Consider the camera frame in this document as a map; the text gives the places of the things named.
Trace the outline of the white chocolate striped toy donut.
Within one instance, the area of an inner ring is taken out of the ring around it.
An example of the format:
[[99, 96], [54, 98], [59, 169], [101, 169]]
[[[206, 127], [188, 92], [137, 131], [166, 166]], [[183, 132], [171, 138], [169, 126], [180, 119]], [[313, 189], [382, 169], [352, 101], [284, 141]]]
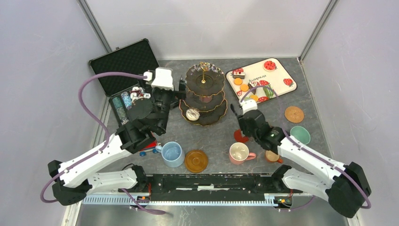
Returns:
[[190, 121], [197, 121], [200, 118], [200, 112], [196, 108], [189, 108], [186, 110], [186, 118]]

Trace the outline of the chocolate cake slice toy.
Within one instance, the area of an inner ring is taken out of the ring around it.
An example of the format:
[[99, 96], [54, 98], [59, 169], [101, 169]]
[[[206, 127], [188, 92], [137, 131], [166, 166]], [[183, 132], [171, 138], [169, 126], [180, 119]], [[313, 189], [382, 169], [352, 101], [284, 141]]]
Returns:
[[249, 86], [250, 89], [253, 88], [253, 87], [256, 87], [258, 85], [259, 85], [259, 83], [257, 81], [252, 81], [252, 82], [248, 83], [248, 86]]

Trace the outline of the green toy cake roll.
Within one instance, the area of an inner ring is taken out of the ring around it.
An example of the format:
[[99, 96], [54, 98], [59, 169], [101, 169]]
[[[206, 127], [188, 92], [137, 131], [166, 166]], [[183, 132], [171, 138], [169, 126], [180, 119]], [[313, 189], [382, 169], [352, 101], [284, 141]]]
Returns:
[[272, 89], [271, 85], [265, 85], [265, 86], [263, 87], [263, 91], [264, 91], [265, 95], [266, 95], [269, 99], [272, 99], [272, 98], [275, 96], [274, 90]]

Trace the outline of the red strawberry toy tart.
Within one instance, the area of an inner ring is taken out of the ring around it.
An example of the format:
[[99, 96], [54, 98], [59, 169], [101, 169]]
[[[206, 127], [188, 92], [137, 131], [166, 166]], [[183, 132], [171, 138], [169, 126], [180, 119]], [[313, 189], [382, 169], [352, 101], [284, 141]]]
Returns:
[[273, 61], [269, 60], [269, 61], [264, 62], [263, 68], [264, 68], [264, 70], [266, 70], [268, 72], [272, 72], [277, 69], [277, 66]]

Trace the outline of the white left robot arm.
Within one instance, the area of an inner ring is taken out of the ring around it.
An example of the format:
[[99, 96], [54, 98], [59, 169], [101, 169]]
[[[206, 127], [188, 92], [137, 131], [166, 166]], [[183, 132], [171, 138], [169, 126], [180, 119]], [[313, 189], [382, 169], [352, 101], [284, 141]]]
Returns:
[[[150, 108], [132, 107], [128, 112], [132, 115], [126, 124], [118, 128], [117, 132], [110, 134], [106, 126], [95, 116], [82, 99], [83, 89], [93, 80], [102, 77], [123, 76], [135, 78], [150, 85], [155, 94], [150, 101]], [[143, 170], [135, 169], [100, 173], [99, 170], [107, 165], [129, 157], [155, 141], [154, 134], [161, 136], [166, 133], [166, 126], [170, 106], [175, 99], [184, 99], [187, 81], [181, 78], [179, 89], [175, 90], [173, 78], [166, 75], [136, 75], [124, 72], [107, 72], [97, 74], [80, 86], [78, 99], [83, 109], [104, 129], [106, 140], [82, 154], [81, 156], [60, 162], [53, 160], [48, 163], [48, 171], [52, 177], [40, 193], [42, 202], [48, 203], [44, 192], [52, 186], [53, 202], [68, 206], [82, 201], [87, 195], [111, 189], [131, 189], [137, 192], [144, 191], [148, 186], [148, 179]]]

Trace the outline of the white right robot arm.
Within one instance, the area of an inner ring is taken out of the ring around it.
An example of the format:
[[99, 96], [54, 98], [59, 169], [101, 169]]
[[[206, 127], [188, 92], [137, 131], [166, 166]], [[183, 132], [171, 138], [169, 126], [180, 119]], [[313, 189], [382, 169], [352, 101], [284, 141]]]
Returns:
[[268, 124], [253, 100], [239, 105], [237, 117], [242, 135], [254, 139], [266, 151], [271, 151], [300, 165], [307, 172], [282, 165], [272, 175], [272, 187], [277, 192], [299, 190], [329, 203], [340, 215], [352, 218], [359, 209], [371, 208], [371, 187], [363, 168], [355, 163], [344, 164], [309, 148], [281, 127]]

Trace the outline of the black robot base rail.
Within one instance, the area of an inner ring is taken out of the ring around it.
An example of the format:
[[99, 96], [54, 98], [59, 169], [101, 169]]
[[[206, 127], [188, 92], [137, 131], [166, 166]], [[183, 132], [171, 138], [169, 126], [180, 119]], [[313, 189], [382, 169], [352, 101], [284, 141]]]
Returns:
[[292, 202], [299, 190], [287, 188], [271, 174], [153, 174], [127, 189], [140, 204], [181, 206], [272, 206]]

